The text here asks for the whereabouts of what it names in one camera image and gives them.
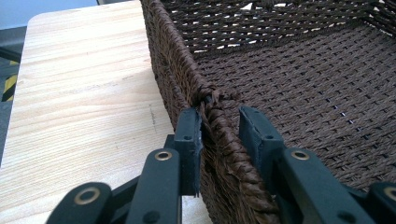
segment clamp jaw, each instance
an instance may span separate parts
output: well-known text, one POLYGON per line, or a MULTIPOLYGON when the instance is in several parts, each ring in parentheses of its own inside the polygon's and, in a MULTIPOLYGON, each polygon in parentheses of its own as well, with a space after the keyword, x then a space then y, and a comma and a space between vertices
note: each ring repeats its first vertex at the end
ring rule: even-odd
POLYGON ((259 110, 242 106, 239 137, 280 208, 282 223, 390 223, 396 184, 376 183, 367 195, 339 183, 311 151, 286 148, 259 110))
POLYGON ((181 196, 199 194, 201 149, 201 117, 185 109, 176 133, 148 154, 139 177, 113 190, 94 182, 76 187, 47 223, 181 223, 181 196))
MULTIPOLYGON (((312 152, 286 148, 265 115, 240 108, 239 137, 280 208, 282 223, 391 223, 396 184, 376 183, 368 194, 340 184, 312 152)), ((148 154, 141 176, 117 189, 81 185, 63 198, 48 223, 181 223, 181 196, 199 194, 201 118, 180 113, 175 135, 148 154)))

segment table surface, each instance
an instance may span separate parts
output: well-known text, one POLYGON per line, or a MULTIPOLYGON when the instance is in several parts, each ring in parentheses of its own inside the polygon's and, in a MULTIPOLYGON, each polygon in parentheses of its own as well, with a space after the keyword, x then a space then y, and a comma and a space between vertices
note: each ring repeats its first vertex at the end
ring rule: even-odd
MULTIPOLYGON (((44 223, 86 182, 122 185, 172 132, 139 1, 32 18, 0 169, 0 223, 44 223)), ((182 205, 184 223, 210 223, 201 199, 182 205)))

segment woven basket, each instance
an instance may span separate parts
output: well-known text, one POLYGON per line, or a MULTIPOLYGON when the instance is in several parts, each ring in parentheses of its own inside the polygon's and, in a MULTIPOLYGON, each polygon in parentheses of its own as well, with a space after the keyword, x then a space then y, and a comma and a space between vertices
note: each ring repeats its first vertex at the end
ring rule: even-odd
POLYGON ((396 181, 395 0, 142 0, 152 68, 176 127, 203 117, 201 192, 214 223, 277 223, 238 138, 238 107, 342 183, 396 181))

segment gray floor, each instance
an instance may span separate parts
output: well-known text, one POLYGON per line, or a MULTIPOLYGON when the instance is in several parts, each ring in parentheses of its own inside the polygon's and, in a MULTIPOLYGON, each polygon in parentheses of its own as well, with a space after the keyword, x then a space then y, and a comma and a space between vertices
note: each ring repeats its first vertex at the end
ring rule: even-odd
MULTIPOLYGON (((8 60, 0 58, 0 100, 3 96, 6 79, 12 75, 16 75, 18 73, 18 68, 17 65, 10 65, 8 60)), ((11 109, 12 101, 0 102, 0 164, 7 138, 11 109)))

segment wicker basket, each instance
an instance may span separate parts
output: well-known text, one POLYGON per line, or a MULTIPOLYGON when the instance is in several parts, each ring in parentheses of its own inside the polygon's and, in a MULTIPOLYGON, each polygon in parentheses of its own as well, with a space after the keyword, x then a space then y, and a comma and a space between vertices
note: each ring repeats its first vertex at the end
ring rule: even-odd
POLYGON ((142 5, 172 124, 185 107, 203 116, 201 192, 214 223, 279 221, 237 136, 240 105, 352 188, 396 181, 395 0, 142 5))

